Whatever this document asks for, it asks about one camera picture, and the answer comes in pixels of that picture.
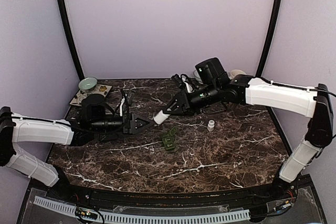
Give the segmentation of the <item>white pill bottle front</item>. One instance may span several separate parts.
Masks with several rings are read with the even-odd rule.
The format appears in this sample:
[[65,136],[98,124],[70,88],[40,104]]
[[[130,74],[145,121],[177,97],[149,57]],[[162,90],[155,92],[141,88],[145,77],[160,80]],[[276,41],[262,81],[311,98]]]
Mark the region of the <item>white pill bottle front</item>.
[[154,120],[154,122],[155,122],[156,124],[161,125],[166,119],[169,118],[169,116],[170,116],[169,114],[165,114],[165,113],[161,110],[159,113],[157,113],[157,114],[154,116],[153,120]]

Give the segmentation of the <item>green weekly pill organizer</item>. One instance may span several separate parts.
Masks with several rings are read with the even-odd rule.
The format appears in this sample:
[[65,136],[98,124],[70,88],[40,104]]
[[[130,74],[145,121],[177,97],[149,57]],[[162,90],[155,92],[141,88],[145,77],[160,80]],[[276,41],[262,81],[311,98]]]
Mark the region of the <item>green weekly pill organizer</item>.
[[175,150],[176,133],[177,133],[177,128],[173,127],[162,135],[161,139],[162,139],[162,143],[166,151]]

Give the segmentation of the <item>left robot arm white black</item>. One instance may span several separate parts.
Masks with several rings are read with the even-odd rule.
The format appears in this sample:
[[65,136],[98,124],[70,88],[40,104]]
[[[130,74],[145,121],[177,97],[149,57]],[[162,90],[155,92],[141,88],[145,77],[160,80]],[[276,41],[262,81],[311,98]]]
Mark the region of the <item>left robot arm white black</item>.
[[74,197],[74,189],[61,168],[50,165],[22,149],[20,142],[84,146],[96,135],[136,135],[153,125],[152,120],[130,112],[129,99],[122,95],[119,112],[92,94],[81,102],[80,118],[73,121],[29,118],[1,108],[1,166],[12,168],[53,188],[63,201]]

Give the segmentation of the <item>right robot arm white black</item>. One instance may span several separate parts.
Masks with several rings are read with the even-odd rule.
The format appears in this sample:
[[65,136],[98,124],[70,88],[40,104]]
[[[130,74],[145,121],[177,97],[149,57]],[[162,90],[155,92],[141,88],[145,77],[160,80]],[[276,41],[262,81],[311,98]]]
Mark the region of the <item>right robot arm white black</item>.
[[268,187],[269,197],[280,199],[288,191],[287,183],[293,182],[334,138],[331,92],[324,84],[316,88],[292,86],[245,74],[230,79],[218,58],[207,59],[195,69],[206,86],[189,93],[182,79],[173,76],[181,90],[154,117],[156,124],[171,115],[194,115],[216,102],[268,106],[309,118],[305,136],[282,165],[277,181]]

